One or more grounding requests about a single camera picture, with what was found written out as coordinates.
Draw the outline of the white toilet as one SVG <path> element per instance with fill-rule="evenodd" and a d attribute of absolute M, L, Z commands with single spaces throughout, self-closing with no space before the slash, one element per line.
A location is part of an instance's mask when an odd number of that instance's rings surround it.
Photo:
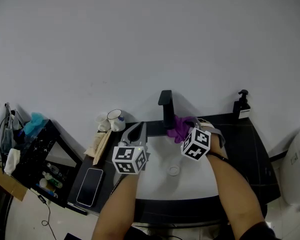
<path fill-rule="evenodd" d="M 291 142 L 280 167 L 283 199 L 289 205 L 300 205 L 300 131 Z"/>

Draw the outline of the black vanity cabinet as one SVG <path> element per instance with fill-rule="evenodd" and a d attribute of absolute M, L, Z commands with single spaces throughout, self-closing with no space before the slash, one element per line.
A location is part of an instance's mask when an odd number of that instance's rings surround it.
<path fill-rule="evenodd" d="M 268 153 L 249 119 L 234 120 L 230 113 L 206 116 L 225 138 L 228 159 L 248 179 L 263 210 L 280 197 L 279 184 Z M 147 122 L 149 137 L 167 136 L 161 120 Z M 217 196 L 188 200 L 136 198 L 134 220 L 146 226 L 192 227 L 227 219 Z"/>

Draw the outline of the person's right forearm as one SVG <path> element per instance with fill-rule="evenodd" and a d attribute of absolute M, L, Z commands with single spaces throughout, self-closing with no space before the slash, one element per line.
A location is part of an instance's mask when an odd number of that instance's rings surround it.
<path fill-rule="evenodd" d="M 220 202 L 238 239 L 252 226 L 265 221 L 260 203 L 247 180 L 224 156 L 209 152 L 207 159 L 214 172 Z"/>

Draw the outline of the purple cloth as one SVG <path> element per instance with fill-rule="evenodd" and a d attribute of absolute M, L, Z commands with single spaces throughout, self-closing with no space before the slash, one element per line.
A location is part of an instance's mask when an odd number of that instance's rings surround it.
<path fill-rule="evenodd" d="M 175 119 L 175 128 L 167 130 L 167 136 L 174 139 L 176 144 L 184 142 L 189 135 L 189 119 L 193 116 L 187 117 L 178 117 L 177 115 L 174 116 Z"/>

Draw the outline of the person's left forearm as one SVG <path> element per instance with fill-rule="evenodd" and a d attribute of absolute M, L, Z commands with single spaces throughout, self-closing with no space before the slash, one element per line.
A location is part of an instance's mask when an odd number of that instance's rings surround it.
<path fill-rule="evenodd" d="M 127 175 L 103 206 L 91 240 L 123 240 L 134 222 L 138 174 Z"/>

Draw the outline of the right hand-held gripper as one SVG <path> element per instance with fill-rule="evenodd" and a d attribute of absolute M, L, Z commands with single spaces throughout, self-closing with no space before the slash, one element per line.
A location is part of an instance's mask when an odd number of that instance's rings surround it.
<path fill-rule="evenodd" d="M 225 145 L 225 139 L 222 132 L 215 128 L 209 121 L 199 120 L 197 117 L 189 119 L 188 136 L 181 145 L 181 154 L 194 161 L 199 161 L 207 155 L 211 149 L 211 134 L 219 137 L 219 145 L 222 148 Z"/>

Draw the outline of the blue flat packet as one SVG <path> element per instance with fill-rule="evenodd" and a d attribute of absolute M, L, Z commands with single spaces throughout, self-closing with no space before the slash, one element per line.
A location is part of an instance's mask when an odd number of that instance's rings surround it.
<path fill-rule="evenodd" d="M 35 184 L 38 188 L 40 188 L 42 191 L 48 193 L 50 196 L 53 196 L 54 198 L 58 198 L 58 194 L 54 191 L 51 191 L 47 188 L 41 187 L 38 183 Z"/>

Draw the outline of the clear plastic bottle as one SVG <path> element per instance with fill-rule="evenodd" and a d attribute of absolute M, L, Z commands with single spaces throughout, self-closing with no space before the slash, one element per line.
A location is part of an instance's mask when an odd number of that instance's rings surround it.
<path fill-rule="evenodd" d="M 46 166 L 49 168 L 49 170 L 56 176 L 62 177 L 63 174 L 60 172 L 59 168 L 51 163 L 47 163 Z"/>

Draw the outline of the black marbled side table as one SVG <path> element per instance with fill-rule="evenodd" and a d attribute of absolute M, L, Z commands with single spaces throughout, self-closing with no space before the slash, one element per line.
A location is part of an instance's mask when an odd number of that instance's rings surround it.
<path fill-rule="evenodd" d="M 66 157 L 73 162 L 73 165 L 47 160 L 54 145 L 61 147 Z M 20 161 L 12 173 L 12 177 L 26 188 L 37 191 L 60 207 L 67 207 L 67 199 L 83 159 L 63 140 L 61 133 L 53 122 L 49 119 L 44 120 L 42 125 L 35 129 L 31 136 L 25 136 L 24 143 L 17 145 L 16 148 L 20 150 Z M 58 167 L 63 176 L 54 175 L 47 167 L 47 163 Z M 62 183 L 62 188 L 57 188 L 52 184 L 55 187 L 55 193 L 57 193 L 58 198 L 49 195 L 36 186 L 36 184 L 39 184 L 40 179 L 44 178 L 42 172 L 50 173 Z"/>

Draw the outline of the white mug with blue print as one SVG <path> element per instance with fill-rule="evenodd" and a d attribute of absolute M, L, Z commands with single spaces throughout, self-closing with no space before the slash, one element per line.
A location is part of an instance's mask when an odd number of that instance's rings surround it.
<path fill-rule="evenodd" d="M 122 110 L 114 109 L 107 114 L 110 128 L 113 132 L 121 132 L 126 128 L 126 121 Z"/>

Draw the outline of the black faucet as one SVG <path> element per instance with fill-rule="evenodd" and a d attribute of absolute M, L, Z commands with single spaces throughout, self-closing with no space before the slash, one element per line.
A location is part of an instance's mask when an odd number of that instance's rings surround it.
<path fill-rule="evenodd" d="M 173 95 L 171 90 L 162 90 L 159 96 L 158 105 L 163 108 L 163 126 L 166 130 L 175 128 L 175 112 Z"/>

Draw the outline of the white rag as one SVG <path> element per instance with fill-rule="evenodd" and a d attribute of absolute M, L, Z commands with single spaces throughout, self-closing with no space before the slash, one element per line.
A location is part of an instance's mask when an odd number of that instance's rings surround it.
<path fill-rule="evenodd" d="M 7 160 L 5 162 L 4 166 L 4 172 L 8 175 L 11 176 L 12 173 L 15 171 L 17 165 L 20 162 L 20 157 L 21 157 L 21 151 L 15 148 L 11 148 Z"/>

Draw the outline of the black soap dispenser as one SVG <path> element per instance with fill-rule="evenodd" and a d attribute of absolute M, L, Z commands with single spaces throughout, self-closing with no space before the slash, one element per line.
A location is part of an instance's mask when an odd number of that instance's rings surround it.
<path fill-rule="evenodd" d="M 251 106 L 248 104 L 247 96 L 249 92 L 246 89 L 242 89 L 238 92 L 241 97 L 234 102 L 233 115 L 236 120 L 247 119 L 251 112 Z"/>

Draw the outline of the beige tube packet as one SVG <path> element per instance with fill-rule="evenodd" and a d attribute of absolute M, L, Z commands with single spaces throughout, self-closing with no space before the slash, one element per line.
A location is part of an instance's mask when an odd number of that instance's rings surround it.
<path fill-rule="evenodd" d="M 103 137 L 105 136 L 105 134 L 106 134 L 105 132 L 97 132 L 93 137 L 92 144 L 84 152 L 84 154 L 94 158 L 97 154 L 97 148 L 99 147 L 99 144 L 103 139 Z"/>

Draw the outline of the brown cardboard sheet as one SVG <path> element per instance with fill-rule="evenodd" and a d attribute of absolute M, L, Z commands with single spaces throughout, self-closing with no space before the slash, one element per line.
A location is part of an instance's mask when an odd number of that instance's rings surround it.
<path fill-rule="evenodd" d="M 16 181 L 11 176 L 2 172 L 0 168 L 0 186 L 10 193 L 14 198 L 18 199 L 19 201 L 23 201 L 26 193 L 27 188 Z"/>

